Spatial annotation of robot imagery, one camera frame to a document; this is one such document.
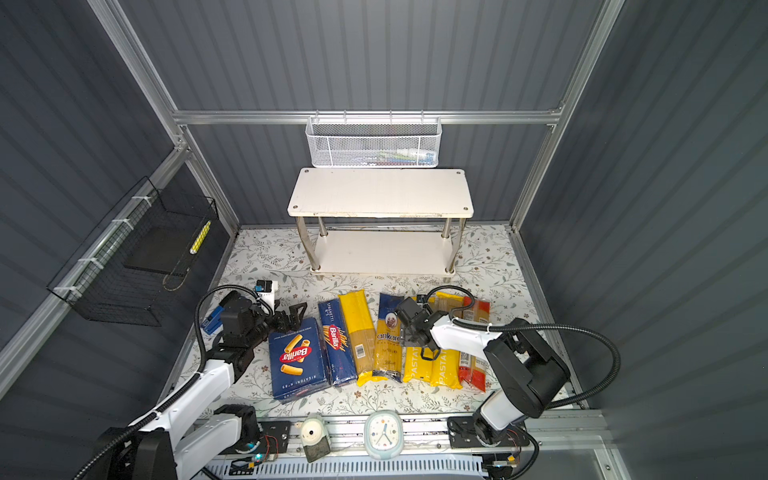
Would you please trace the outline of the blue Ankara spaghetti bag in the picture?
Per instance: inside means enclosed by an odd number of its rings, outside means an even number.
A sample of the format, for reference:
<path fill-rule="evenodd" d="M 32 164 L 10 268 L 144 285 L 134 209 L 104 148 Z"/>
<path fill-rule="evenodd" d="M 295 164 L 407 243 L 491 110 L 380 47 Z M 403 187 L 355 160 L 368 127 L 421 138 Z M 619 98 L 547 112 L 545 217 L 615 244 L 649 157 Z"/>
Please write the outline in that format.
<path fill-rule="evenodd" d="M 402 326 L 396 313 L 396 307 L 402 300 L 401 296 L 386 293 L 379 295 L 373 368 L 376 378 L 402 381 Z"/>

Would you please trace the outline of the yellow Pastatime spaghetti bag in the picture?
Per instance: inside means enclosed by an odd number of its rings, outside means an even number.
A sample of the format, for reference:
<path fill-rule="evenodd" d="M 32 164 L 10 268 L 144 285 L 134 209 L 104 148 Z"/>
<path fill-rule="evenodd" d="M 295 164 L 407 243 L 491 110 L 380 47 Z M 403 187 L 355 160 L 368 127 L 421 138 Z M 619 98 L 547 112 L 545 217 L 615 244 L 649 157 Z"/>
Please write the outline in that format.
<path fill-rule="evenodd" d="M 433 311 L 435 311 L 428 303 L 421 301 L 420 296 L 411 297 L 414 298 L 419 304 L 428 305 Z M 432 363 L 435 358 L 433 348 L 406 347 L 405 345 L 404 348 L 403 381 L 410 382 L 412 380 L 419 380 L 429 383 L 432 372 Z"/>

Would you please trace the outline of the yellow clear spaghetti bag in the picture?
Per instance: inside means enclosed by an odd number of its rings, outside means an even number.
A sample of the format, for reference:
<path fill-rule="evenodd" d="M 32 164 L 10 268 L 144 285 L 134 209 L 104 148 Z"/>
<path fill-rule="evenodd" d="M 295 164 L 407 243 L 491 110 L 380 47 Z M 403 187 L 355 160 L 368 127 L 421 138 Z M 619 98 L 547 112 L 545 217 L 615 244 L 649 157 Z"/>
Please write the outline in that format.
<path fill-rule="evenodd" d="M 376 331 L 363 290 L 339 296 L 357 370 L 357 385 L 380 381 L 374 376 Z"/>

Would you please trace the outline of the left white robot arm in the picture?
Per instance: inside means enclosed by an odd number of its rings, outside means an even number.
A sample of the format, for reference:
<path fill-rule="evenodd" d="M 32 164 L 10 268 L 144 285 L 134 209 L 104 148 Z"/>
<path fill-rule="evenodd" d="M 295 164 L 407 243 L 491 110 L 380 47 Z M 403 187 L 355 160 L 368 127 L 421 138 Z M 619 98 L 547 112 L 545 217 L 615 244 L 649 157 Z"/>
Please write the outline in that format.
<path fill-rule="evenodd" d="M 255 410 L 242 404 L 217 408 L 202 425 L 204 411 L 247 371 L 255 349 L 272 333 L 299 328 L 307 305 L 277 310 L 272 294 L 237 285 L 223 286 L 221 329 L 201 347 L 201 364 L 190 378 L 126 427 L 110 428 L 98 439 L 79 479 L 191 479 L 217 455 L 278 451 L 277 441 L 261 431 Z"/>

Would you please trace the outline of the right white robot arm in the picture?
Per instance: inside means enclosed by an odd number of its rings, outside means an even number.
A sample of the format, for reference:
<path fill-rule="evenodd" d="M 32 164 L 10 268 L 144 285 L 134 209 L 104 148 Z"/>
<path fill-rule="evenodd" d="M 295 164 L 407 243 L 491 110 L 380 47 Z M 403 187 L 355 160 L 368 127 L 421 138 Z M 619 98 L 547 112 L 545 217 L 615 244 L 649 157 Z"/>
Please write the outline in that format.
<path fill-rule="evenodd" d="M 499 382 L 473 414 L 475 434 L 485 445 L 500 441 L 507 427 L 538 418 L 570 381 L 565 361 L 523 319 L 505 325 L 467 322 L 407 298 L 395 307 L 404 343 L 433 356 L 455 350 L 487 363 Z"/>

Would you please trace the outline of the white two-tier shelf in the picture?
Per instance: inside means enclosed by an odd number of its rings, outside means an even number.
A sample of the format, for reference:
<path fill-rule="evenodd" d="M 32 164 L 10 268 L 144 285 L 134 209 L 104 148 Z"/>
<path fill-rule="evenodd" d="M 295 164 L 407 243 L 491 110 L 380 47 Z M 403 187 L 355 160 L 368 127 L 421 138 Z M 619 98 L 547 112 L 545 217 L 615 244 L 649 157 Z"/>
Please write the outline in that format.
<path fill-rule="evenodd" d="M 474 208 L 461 169 L 305 168 L 287 212 L 316 274 L 450 277 Z M 440 220 L 443 226 L 328 229 L 327 218 Z"/>

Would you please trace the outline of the blue stapler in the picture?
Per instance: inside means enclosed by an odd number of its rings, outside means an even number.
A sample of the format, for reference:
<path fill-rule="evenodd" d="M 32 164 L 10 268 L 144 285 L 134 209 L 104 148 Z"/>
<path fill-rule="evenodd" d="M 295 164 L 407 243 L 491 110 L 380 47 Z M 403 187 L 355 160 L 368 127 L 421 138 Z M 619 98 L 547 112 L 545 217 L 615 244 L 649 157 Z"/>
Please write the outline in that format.
<path fill-rule="evenodd" d="M 200 325 L 201 330 L 206 335 L 214 335 L 218 329 L 222 326 L 221 314 L 224 308 L 217 306 L 202 322 Z"/>

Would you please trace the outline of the blue Barilla rigatoni box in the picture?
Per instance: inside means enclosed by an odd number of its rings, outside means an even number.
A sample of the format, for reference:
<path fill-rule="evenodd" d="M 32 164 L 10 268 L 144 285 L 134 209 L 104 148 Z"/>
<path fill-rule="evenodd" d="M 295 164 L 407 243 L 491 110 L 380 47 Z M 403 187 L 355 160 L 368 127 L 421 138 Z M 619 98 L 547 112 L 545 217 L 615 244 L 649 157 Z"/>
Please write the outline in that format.
<path fill-rule="evenodd" d="M 302 320 L 296 331 L 268 337 L 273 399 L 286 403 L 330 386 L 326 352 L 315 318 Z"/>

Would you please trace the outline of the blue Barilla spaghetti box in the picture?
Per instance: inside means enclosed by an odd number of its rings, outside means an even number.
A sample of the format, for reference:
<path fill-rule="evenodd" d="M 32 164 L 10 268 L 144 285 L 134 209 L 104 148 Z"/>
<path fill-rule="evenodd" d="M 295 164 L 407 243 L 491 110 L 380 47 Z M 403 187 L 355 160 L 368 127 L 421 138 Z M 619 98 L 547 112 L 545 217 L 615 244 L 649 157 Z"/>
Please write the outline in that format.
<path fill-rule="evenodd" d="M 351 341 L 339 299 L 318 303 L 331 385 L 342 386 L 357 379 Z"/>

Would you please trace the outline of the yellow green marker pen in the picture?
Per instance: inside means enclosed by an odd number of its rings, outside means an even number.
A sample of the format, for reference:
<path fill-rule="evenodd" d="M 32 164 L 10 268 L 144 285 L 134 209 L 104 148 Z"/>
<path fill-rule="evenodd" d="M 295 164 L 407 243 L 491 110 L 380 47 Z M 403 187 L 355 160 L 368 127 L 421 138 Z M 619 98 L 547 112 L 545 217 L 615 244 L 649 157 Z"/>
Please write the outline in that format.
<path fill-rule="evenodd" d="M 208 233 L 210 231 L 210 228 L 211 228 L 211 221 L 210 220 L 208 220 L 205 224 L 203 224 L 200 227 L 200 229 L 199 229 L 198 233 L 196 234 L 192 244 L 190 245 L 190 248 L 189 248 L 189 254 L 190 255 L 196 255 L 199 252 L 203 242 L 205 241 L 205 239 L 206 239 L 206 237 L 207 237 L 207 235 L 208 235 Z"/>

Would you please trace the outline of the white analog clock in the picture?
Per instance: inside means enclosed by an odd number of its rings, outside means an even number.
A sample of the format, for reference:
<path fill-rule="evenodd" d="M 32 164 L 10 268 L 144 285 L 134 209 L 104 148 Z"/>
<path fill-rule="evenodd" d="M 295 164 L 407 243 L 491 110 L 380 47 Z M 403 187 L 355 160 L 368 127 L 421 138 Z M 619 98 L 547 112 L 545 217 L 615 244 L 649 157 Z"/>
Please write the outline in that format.
<path fill-rule="evenodd" d="M 392 410 L 372 413 L 364 426 L 364 447 L 376 460 L 390 460 L 401 454 L 404 448 L 403 422 Z"/>

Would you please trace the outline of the tape roll dispenser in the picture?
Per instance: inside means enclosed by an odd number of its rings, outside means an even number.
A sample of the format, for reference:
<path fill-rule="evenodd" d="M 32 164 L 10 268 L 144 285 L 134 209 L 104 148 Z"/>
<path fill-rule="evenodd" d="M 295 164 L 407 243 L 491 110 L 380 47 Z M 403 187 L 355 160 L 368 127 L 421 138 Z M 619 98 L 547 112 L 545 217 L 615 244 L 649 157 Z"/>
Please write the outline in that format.
<path fill-rule="evenodd" d="M 330 436 L 323 418 L 309 415 L 301 424 L 299 438 L 308 463 L 316 462 L 331 453 Z"/>

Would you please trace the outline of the aluminium mounting rail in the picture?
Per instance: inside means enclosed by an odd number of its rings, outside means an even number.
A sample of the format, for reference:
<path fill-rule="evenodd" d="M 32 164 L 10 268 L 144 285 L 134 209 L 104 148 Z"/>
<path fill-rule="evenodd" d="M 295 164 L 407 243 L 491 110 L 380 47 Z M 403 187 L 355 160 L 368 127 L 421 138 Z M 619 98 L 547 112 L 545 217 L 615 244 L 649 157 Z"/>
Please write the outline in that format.
<path fill-rule="evenodd" d="M 267 420 L 252 453 L 215 457 L 216 479 L 622 479 L 602 419 L 555 412 L 485 445 L 469 415 L 377 412 Z"/>

